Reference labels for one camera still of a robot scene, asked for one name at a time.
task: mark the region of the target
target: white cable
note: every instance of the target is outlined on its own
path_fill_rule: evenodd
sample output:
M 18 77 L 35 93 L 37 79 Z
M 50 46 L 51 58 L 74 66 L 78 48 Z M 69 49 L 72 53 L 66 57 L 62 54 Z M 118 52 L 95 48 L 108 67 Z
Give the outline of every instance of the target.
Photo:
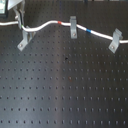
M 112 38 L 111 36 L 104 35 L 104 34 L 95 32 L 95 31 L 93 31 L 93 30 L 91 30 L 91 33 L 94 34 L 94 35 L 97 35 L 97 36 L 99 36 L 99 37 L 103 37 L 103 38 L 106 38 L 106 39 L 109 39 L 109 40 L 113 40 L 113 38 Z
M 13 24 L 18 24 L 18 21 L 12 21 L 12 22 L 0 23 L 0 26 L 7 26 L 7 25 L 13 25 Z
M 77 24 L 77 27 L 80 28 L 80 29 L 82 29 L 82 30 L 84 30 L 84 31 L 87 30 L 87 28 L 85 28 L 85 27 L 83 27 L 83 26 L 81 26 L 81 25 L 78 25 L 78 24 Z
M 44 23 L 43 25 L 37 27 L 37 28 L 25 28 L 23 25 L 22 25 L 22 28 L 26 31 L 26 32 L 36 32 L 36 31 L 39 31 L 41 30 L 42 28 L 46 27 L 47 25 L 49 24 L 58 24 L 58 21 L 48 21 L 46 23 Z
M 71 26 L 71 23 L 64 23 L 64 22 L 61 22 L 61 25 L 63 25 L 63 26 Z
M 41 30 L 42 28 L 46 27 L 47 25 L 49 24 L 61 24 L 63 26 L 71 26 L 71 23 L 64 23 L 64 22 L 61 22 L 61 21 L 48 21 L 46 23 L 44 23 L 43 25 L 39 26 L 39 27 L 36 27 L 36 28 L 25 28 L 23 25 L 22 25 L 22 28 L 26 31 L 26 32 L 35 32 L 35 31 L 39 31 Z M 79 29 L 82 29 L 84 31 L 87 31 L 87 28 L 81 26 L 81 25 L 78 25 L 77 24 L 77 27 Z M 102 38 L 106 38 L 106 39 L 109 39 L 109 40 L 113 40 L 113 37 L 111 36 L 108 36 L 108 35 L 105 35 L 105 34 L 101 34 L 101 33 L 98 33 L 98 32 L 95 32 L 93 30 L 90 31 L 92 34 L 96 35 L 96 36 L 99 36 L 99 37 L 102 37 Z M 128 43 L 128 40 L 120 40 L 120 43 Z
M 120 43 L 121 43 L 121 44 L 128 43 L 128 40 L 120 40 Z

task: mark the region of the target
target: screw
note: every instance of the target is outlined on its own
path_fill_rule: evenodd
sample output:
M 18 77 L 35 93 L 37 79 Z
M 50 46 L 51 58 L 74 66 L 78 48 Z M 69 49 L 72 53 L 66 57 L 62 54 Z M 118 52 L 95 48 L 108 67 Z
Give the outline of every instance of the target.
M 73 36 L 76 36 L 76 33 L 73 33 Z
M 15 20 L 18 20 L 18 16 L 15 16 Z
M 23 47 L 23 44 L 20 44 L 20 47 Z
M 112 48 L 112 49 L 115 49 L 113 45 L 111 46 L 111 48 Z

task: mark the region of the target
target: metal clamp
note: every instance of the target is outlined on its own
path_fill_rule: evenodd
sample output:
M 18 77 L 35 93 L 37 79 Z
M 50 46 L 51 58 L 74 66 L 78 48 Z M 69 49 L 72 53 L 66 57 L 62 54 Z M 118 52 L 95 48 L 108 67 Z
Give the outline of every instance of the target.
M 26 31 L 22 31 L 22 34 L 23 34 L 23 40 L 20 42 L 20 44 L 17 46 L 17 48 L 20 50 L 20 51 L 23 51 L 23 49 L 29 44 L 29 42 L 33 39 L 33 37 L 35 36 L 36 32 L 31 32 L 31 33 L 28 33 Z
M 118 29 L 115 30 L 113 33 L 113 41 L 109 45 L 109 49 L 115 53 L 117 48 L 119 47 L 119 41 L 123 39 L 122 32 L 119 31 Z
M 70 32 L 71 32 L 71 38 L 72 39 L 77 39 L 77 31 L 76 31 L 76 16 L 71 16 L 70 17 Z

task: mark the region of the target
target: red tape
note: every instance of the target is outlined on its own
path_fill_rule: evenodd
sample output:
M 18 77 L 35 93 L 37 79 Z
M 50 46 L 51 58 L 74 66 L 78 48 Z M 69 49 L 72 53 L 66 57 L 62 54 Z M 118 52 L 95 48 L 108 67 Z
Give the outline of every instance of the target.
M 58 21 L 58 24 L 61 24 L 61 21 Z

